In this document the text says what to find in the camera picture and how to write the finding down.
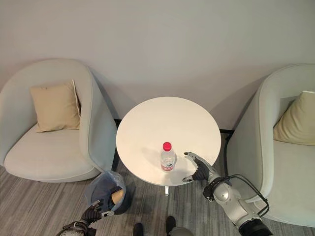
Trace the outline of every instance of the chair cushion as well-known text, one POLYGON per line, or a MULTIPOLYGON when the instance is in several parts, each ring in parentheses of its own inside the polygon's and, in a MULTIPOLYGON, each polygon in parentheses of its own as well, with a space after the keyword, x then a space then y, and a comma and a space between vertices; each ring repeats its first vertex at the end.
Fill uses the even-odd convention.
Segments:
MULTIPOLYGON (((315 146, 274 141, 274 182, 267 218, 315 227, 315 146)), ((264 207, 261 201, 255 203, 264 207)))
POLYGON ((9 151, 4 166, 15 176, 43 182, 80 181, 99 174, 80 153, 79 130, 36 133, 36 125, 9 151))

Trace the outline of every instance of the pink bottle cap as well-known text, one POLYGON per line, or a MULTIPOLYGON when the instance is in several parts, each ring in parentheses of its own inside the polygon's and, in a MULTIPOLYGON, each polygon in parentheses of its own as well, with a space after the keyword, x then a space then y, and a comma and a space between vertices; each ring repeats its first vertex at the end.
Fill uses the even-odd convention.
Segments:
POLYGON ((165 143, 163 144, 163 150, 164 150, 164 151, 171 151, 171 149, 172 149, 172 145, 171 145, 170 142, 165 142, 165 143))

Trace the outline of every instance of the white wall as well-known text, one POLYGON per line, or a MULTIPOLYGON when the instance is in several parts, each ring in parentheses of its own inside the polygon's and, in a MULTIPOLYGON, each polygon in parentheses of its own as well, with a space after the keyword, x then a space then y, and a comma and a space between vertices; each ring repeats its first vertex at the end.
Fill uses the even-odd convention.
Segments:
POLYGON ((0 0, 0 88, 23 66, 74 58, 122 118, 173 95, 231 129, 261 77, 315 63, 314 0, 0 0))

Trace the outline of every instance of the trash can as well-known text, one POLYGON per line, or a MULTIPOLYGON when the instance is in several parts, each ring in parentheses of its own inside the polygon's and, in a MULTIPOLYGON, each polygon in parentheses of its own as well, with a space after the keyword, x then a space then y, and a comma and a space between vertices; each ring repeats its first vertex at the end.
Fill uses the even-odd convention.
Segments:
POLYGON ((90 206, 97 200, 102 200, 100 212, 104 216, 123 214, 131 204, 123 177, 114 171, 106 171, 96 177, 85 189, 84 196, 90 206))

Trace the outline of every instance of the table leg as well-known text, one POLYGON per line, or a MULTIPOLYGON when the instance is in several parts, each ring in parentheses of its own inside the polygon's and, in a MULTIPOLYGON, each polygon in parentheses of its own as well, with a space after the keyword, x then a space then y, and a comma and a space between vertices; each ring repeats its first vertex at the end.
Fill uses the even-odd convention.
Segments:
POLYGON ((168 186, 165 186, 165 195, 168 197, 168 186))

